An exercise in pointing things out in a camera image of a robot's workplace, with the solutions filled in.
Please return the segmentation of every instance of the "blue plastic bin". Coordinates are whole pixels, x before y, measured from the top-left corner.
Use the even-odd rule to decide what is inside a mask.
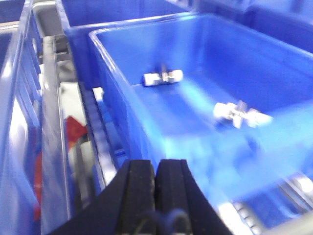
[[[20,15],[24,6],[24,0],[4,0],[0,1],[0,24],[9,22],[17,22],[20,20]],[[30,16],[30,34],[32,34],[33,47],[36,54],[39,56],[42,53],[42,40],[39,36],[36,21],[33,13]]]
[[[88,33],[100,28],[121,27],[189,14],[167,0],[57,0],[63,30],[69,41],[78,79],[87,89],[99,87],[95,58]]]
[[[34,49],[31,0],[0,1],[0,233],[39,232],[34,191],[41,152],[39,63]]]
[[[245,25],[313,52],[313,2],[311,0],[275,0],[247,10]]]
[[[245,13],[250,6],[275,1],[277,0],[195,0],[194,8],[199,13],[213,13],[243,23]]]
[[[312,157],[312,55],[211,15],[90,36],[128,156],[154,166],[186,159],[213,205],[290,176]],[[184,79],[143,87],[143,74],[161,64]],[[236,129],[213,118],[217,102],[238,100],[273,122]]]

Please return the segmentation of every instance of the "small metal part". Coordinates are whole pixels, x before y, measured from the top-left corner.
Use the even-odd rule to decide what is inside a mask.
[[[160,84],[172,84],[180,82],[183,79],[183,72],[181,70],[166,71],[166,68],[162,66],[161,74],[155,73],[146,73],[144,74],[144,85],[157,86]]]
[[[250,109],[248,112],[246,110],[246,103],[240,100],[238,105],[234,103],[217,103],[213,114],[218,119],[232,120],[234,127],[238,129],[241,128],[243,120],[246,121],[248,126],[255,128],[259,125],[268,124],[273,119],[271,116],[262,114],[256,109]]]

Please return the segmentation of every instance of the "blue storage tote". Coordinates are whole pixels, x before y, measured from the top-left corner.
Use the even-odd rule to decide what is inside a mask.
[[[243,23],[246,10],[254,5],[276,0],[195,0],[194,8],[199,13],[213,13]]]
[[[23,0],[4,0],[0,1],[0,25],[4,26],[7,23],[15,23],[20,20],[22,9],[24,6]],[[33,13],[30,13],[30,32],[32,34],[32,43],[39,56],[42,53],[42,41],[39,36],[36,21]]]
[[[63,30],[69,41],[78,79],[86,88],[99,87],[88,33],[100,28],[142,24],[189,14],[167,0],[57,0]]]
[[[310,162],[313,56],[211,15],[90,33],[105,101],[132,158],[186,159],[213,205],[248,196]],[[144,87],[164,64],[176,84]],[[219,123],[217,102],[271,115],[259,128]]]
[[[42,149],[40,69],[32,1],[20,6],[17,1],[0,1],[0,233],[10,235],[36,234],[40,229],[34,191]]]
[[[247,10],[245,25],[313,52],[313,2],[311,0],[275,0]]]

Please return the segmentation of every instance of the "white plastic fitting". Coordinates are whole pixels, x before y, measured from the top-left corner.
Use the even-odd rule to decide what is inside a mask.
[[[156,86],[159,84],[161,77],[158,73],[146,73],[144,74],[144,85],[146,87]]]
[[[266,114],[260,113],[258,110],[250,109],[246,112],[246,104],[239,101],[238,105],[234,103],[217,103],[213,110],[213,115],[217,119],[225,118],[232,120],[233,125],[236,128],[241,128],[243,120],[246,121],[250,127],[256,127],[259,125],[265,125],[272,121],[272,117]]]
[[[181,70],[173,70],[170,72],[146,73],[144,74],[144,85],[157,86],[159,84],[171,84],[180,82],[183,79],[183,72]]]

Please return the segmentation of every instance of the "red object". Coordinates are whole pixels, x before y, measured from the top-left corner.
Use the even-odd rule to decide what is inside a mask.
[[[35,180],[34,180],[34,190],[38,200],[38,203],[34,206],[34,220],[37,221],[41,216],[41,194],[43,187],[43,169],[42,169],[43,154],[40,152],[36,158],[35,162]]]
[[[65,120],[65,123],[67,130],[68,149],[70,150],[73,146],[75,146],[79,138],[87,134],[87,128],[72,116],[68,116]]]

